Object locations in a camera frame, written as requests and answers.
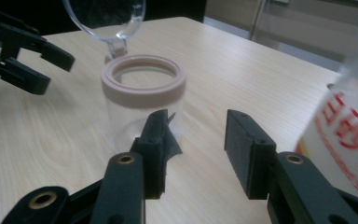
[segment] glass stem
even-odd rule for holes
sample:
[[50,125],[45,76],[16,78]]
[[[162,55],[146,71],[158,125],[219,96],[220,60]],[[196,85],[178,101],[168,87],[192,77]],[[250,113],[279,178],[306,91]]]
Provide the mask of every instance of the glass stem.
[[127,54],[127,42],[125,39],[110,42],[107,44],[107,46],[109,48],[109,61]]

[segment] wooden table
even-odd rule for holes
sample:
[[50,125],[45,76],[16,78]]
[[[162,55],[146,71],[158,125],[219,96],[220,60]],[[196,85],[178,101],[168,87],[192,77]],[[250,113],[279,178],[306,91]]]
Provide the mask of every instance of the wooden table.
[[[71,73],[23,50],[19,60],[52,81],[43,96],[0,80],[0,222],[25,194],[62,186],[72,194],[103,177],[116,151],[100,73],[104,43],[82,32],[47,36],[71,52]],[[249,201],[223,149],[228,109],[250,114],[293,150],[337,73],[185,18],[145,22],[130,54],[169,58],[187,72],[183,155],[169,161],[166,192],[146,201],[147,223],[270,223]]]

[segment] bottle label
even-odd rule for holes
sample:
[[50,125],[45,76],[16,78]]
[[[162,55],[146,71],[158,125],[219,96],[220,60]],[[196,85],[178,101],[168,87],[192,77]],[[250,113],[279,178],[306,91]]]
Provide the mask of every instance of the bottle label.
[[309,157],[334,187],[358,196],[358,99],[331,91],[296,152]]

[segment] clear plastic jar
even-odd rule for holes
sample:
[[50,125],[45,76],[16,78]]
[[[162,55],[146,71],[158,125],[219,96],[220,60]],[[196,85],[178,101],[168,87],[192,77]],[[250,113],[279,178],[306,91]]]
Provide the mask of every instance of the clear plastic jar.
[[149,114],[160,109],[175,113],[170,129],[180,142],[186,74],[176,63],[152,55],[120,57],[104,67],[102,83],[117,152],[129,151]]

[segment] white plastic bottle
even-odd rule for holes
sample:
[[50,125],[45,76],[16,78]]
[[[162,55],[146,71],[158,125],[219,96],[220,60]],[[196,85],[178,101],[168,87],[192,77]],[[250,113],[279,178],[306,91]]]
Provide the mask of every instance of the white plastic bottle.
[[296,151],[338,189],[358,196],[358,41],[319,104]]

